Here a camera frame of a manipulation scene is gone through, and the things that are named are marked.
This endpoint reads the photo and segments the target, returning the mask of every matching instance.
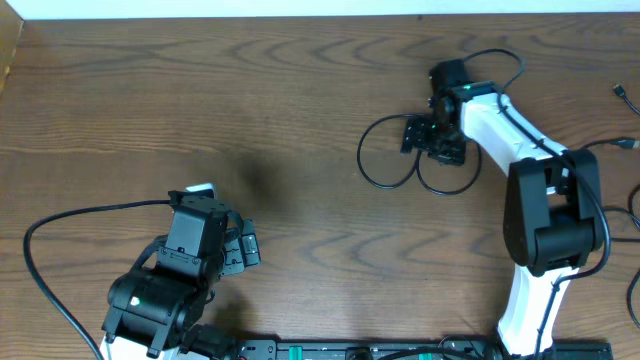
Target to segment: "wood grain surface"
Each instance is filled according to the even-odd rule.
[[[640,118],[611,91],[622,82],[640,102],[640,15],[29,22],[0,102],[0,358],[90,356],[26,271],[31,223],[207,181],[254,219],[263,263],[224,278],[203,322],[282,339],[491,333],[513,273],[497,166],[486,161],[470,190],[445,198],[415,178],[374,188],[355,161],[374,120],[426,110],[431,66],[488,47],[527,58],[510,95],[555,140],[640,138]],[[477,80],[515,69],[499,55],[470,64]],[[365,143],[376,178],[408,169],[401,132],[390,122]],[[604,203],[624,205],[640,152],[594,152]],[[453,189],[469,159],[422,166]],[[65,219],[36,233],[35,261],[100,340],[109,286],[170,221],[168,207]],[[618,215],[611,225],[637,236]],[[640,358],[625,307],[639,257],[640,246],[615,244],[602,273],[572,283],[555,338],[606,339],[616,358]]]

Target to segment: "white wall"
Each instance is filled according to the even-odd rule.
[[[25,20],[636,12],[640,0],[7,0]]]

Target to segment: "wooden table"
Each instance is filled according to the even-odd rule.
[[[90,356],[26,271],[29,224],[208,181],[254,219],[263,263],[224,278],[202,321],[282,339],[490,333],[513,272],[504,175],[486,161],[459,196],[415,178],[379,190],[358,172],[360,135],[382,116],[426,110],[438,61],[506,47],[528,60],[513,102],[543,132],[572,148],[640,137],[611,91],[623,82],[640,102],[638,24],[613,14],[29,22],[0,102],[0,358]],[[477,80],[515,69],[499,55],[470,64]],[[365,144],[381,180],[411,163],[398,154],[401,131],[383,125]],[[604,203],[624,205],[640,154],[594,152]],[[422,166],[451,189],[472,162]],[[35,261],[100,340],[109,286],[170,221],[168,207],[65,219],[36,233]],[[628,219],[611,224],[637,236]],[[605,271],[572,283],[554,336],[606,339],[618,359],[640,358],[625,306],[639,256],[615,244]]]

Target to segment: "cardboard edge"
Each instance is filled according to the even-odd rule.
[[[0,0],[0,95],[11,70],[23,25],[24,21],[11,6]]]

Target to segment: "green marking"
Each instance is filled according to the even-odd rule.
[[[289,347],[289,360],[302,360],[302,346]]]

